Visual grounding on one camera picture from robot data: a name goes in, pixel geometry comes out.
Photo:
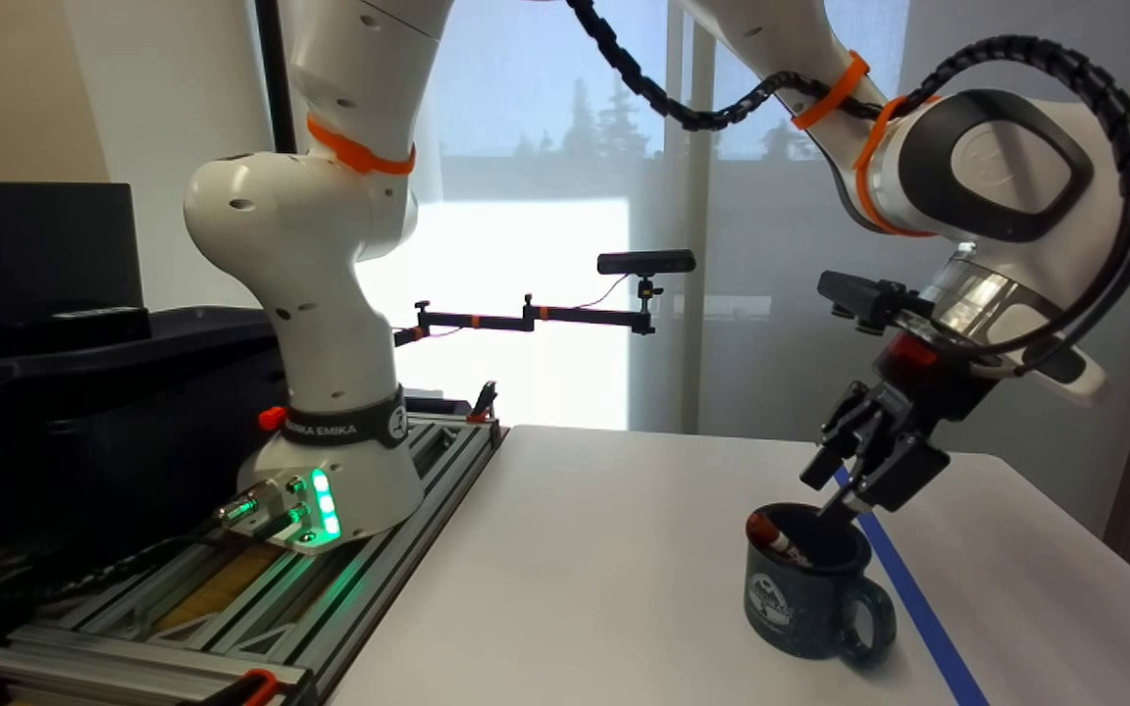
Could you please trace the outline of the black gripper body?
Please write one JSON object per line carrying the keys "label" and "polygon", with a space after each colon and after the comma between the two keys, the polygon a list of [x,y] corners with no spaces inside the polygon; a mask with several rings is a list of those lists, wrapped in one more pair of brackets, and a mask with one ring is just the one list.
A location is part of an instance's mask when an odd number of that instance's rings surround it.
{"label": "black gripper body", "polygon": [[988,394],[991,379],[963,362],[897,335],[880,353],[876,375],[856,379],[833,407],[822,435],[852,435],[856,442],[931,435],[937,424],[963,418]]}

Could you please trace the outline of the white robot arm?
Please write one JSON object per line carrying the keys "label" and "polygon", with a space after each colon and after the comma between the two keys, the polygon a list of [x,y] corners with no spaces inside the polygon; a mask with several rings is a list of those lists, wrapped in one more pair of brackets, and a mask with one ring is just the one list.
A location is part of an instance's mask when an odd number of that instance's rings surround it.
{"label": "white robot arm", "polygon": [[[818,284],[841,312],[893,339],[805,472],[843,481],[833,519],[915,497],[945,467],[932,426],[1003,375],[1098,394],[1079,341],[1130,292],[1130,95],[1098,64],[991,34],[888,98],[822,0],[678,0],[758,75],[744,98],[695,110],[637,68],[592,0],[566,4],[654,115],[705,132],[780,106],[856,226],[954,242],[918,295]],[[294,58],[306,144],[192,173],[187,235],[259,299],[285,365],[285,411],[227,519],[299,553],[378,539],[425,503],[393,331],[353,265],[417,226],[417,115],[448,16],[451,0],[310,0]]]}

